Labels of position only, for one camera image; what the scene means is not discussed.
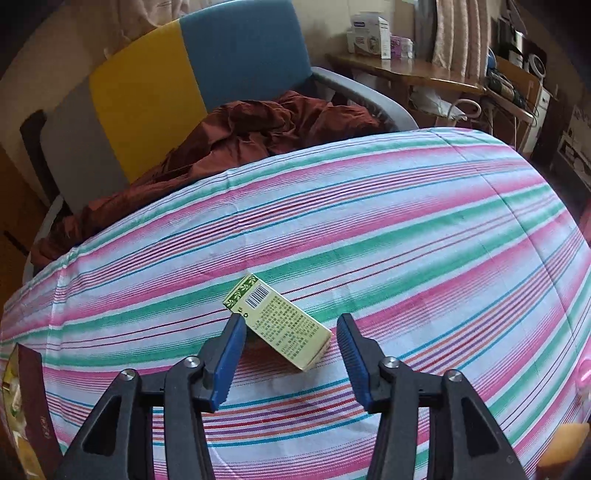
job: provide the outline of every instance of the pink object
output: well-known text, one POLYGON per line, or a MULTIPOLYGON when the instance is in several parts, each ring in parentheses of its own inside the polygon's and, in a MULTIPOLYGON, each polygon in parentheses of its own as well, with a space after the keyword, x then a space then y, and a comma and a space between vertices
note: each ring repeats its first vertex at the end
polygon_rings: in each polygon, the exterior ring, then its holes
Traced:
POLYGON ((413 41, 410 38, 390 35, 390 49, 393 59, 413 57, 413 41))
POLYGON ((574 371, 574 383, 577 393, 583 401, 583 414, 588 418, 591 411, 591 342, 583 350, 581 360, 574 371))
POLYGON ((591 390, 591 358, 585 358, 577 366, 575 383, 579 392, 591 390))

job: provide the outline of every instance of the white box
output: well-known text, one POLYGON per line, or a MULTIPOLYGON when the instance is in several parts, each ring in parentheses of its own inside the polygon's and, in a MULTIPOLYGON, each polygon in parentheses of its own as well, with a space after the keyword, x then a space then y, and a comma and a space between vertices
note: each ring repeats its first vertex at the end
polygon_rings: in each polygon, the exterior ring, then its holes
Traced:
POLYGON ((355 34, 352 28, 347 30, 347 51, 355 53, 355 34))
POLYGON ((390 26, 377 12, 361 12, 351 17, 355 34, 355 53, 392 58, 390 48, 390 26))

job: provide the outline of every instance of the striped bedsheet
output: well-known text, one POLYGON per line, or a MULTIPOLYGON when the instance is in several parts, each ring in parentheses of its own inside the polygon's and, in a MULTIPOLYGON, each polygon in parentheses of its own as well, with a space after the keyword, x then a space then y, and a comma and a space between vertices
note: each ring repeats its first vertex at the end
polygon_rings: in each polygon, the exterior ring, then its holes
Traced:
MULTIPOLYGON (((568 211, 512 149, 428 129, 309 148, 153 203, 46 268, 5 305, 43 354, 65 450, 116 373, 166 369, 218 335, 246 272, 412 368, 468 377, 528 474, 554 428, 581 420, 573 369, 589 341, 591 255, 568 211)), ((204 418, 218 479, 363 478, 379 416, 355 401, 336 341, 309 372, 248 343, 204 418)), ((154 455, 166 477, 163 414, 154 455)), ((427 471, 421 411, 416 478, 427 471)))

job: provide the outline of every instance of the chair armrest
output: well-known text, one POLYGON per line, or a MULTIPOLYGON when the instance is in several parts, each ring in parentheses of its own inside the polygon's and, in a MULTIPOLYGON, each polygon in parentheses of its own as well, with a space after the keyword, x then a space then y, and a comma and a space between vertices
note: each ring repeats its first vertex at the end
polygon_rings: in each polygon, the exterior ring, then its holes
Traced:
MULTIPOLYGON (((39 231, 35 235, 35 240, 33 240, 33 243, 36 243, 49 235, 51 226, 53 225, 53 222, 56 221, 56 217, 60 213, 63 206, 64 198, 61 195, 58 195, 49 207, 49 210, 47 211, 47 214, 45 215, 45 218, 39 227, 39 231)), ((29 280, 32 280, 34 276, 33 264, 31 263, 31 254, 28 254, 27 261, 25 262, 25 268, 22 272, 22 284, 24 285, 29 280)))
POLYGON ((383 120, 392 132, 418 130, 414 118, 400 104, 355 80, 320 67, 312 67, 312 78, 364 106, 373 116, 383 120))

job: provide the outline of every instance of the wooden cabinet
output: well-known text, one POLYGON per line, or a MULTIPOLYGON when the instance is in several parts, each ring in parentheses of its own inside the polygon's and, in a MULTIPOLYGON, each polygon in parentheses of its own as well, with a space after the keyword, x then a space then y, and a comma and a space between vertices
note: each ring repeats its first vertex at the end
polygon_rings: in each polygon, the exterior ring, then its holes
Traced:
POLYGON ((521 141, 521 154, 528 160, 534 151, 535 145, 542 131, 544 120, 546 119, 546 113, 548 111, 548 104, 550 103, 550 92, 545 88, 540 89, 537 103, 534 108, 534 124, 530 125, 521 141))
POLYGON ((0 306, 22 284, 27 251, 47 208, 0 145, 0 306))

